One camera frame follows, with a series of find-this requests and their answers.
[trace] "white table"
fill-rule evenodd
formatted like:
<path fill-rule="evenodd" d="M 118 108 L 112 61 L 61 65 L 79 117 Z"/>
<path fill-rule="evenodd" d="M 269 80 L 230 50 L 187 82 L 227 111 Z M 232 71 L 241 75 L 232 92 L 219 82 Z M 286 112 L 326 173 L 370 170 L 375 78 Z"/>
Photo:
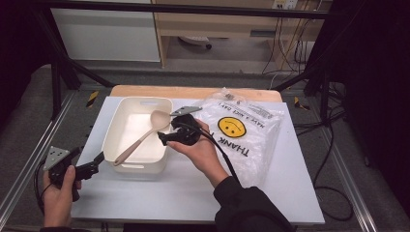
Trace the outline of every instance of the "white table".
<path fill-rule="evenodd" d="M 107 97 L 78 164 L 102 150 L 105 133 L 122 97 Z M 172 99 L 174 109 L 197 100 Z M 260 102 L 285 112 L 265 183 L 260 187 L 295 225 L 324 223 L 289 111 L 282 102 Z M 106 161 L 83 182 L 72 217 L 118 222 L 212 223 L 220 205 L 213 188 L 188 158 L 168 149 L 166 168 L 158 175 L 119 173 Z"/>

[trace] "yellow smiley face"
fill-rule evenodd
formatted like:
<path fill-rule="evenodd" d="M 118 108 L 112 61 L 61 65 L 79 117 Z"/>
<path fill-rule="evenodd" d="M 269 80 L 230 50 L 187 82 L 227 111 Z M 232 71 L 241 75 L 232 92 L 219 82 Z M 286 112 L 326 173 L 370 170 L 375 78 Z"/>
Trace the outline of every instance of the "yellow smiley face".
<path fill-rule="evenodd" d="M 237 118 L 221 118 L 218 122 L 218 127 L 228 137 L 242 137 L 247 133 L 245 125 Z"/>

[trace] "white plastic container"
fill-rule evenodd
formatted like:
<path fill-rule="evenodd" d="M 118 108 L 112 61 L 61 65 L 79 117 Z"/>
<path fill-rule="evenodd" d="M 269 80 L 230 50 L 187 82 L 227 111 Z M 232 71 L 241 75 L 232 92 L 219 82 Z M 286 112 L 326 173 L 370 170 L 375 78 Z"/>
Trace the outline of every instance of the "white plastic container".
<path fill-rule="evenodd" d="M 166 147 L 156 132 L 151 133 L 125 162 L 114 166 L 114 161 L 152 127 L 150 116 L 154 110 L 172 111 L 172 101 L 163 98 L 123 98 L 111 120 L 102 145 L 104 158 L 118 172 L 160 173 L 166 165 Z M 169 133 L 168 126 L 161 132 Z"/>

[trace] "white cabinet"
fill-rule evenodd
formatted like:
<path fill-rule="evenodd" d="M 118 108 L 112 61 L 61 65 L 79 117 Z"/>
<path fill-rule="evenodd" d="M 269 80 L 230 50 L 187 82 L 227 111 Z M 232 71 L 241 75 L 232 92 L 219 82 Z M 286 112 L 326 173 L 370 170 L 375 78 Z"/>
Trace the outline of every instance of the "white cabinet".
<path fill-rule="evenodd" d="M 52 9 L 52 13 L 64 45 L 75 60 L 161 61 L 152 13 L 66 9 Z"/>

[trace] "black jacket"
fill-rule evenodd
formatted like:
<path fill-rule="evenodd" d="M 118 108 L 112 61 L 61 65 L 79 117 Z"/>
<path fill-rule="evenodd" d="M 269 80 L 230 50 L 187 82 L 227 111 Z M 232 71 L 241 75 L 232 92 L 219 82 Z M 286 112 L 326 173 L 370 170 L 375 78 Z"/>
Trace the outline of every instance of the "black jacket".
<path fill-rule="evenodd" d="M 295 229 L 259 188 L 242 188 L 233 177 L 214 191 L 220 203 L 215 223 L 220 232 L 290 232 Z M 68 227 L 42 228 L 41 232 L 72 232 Z"/>

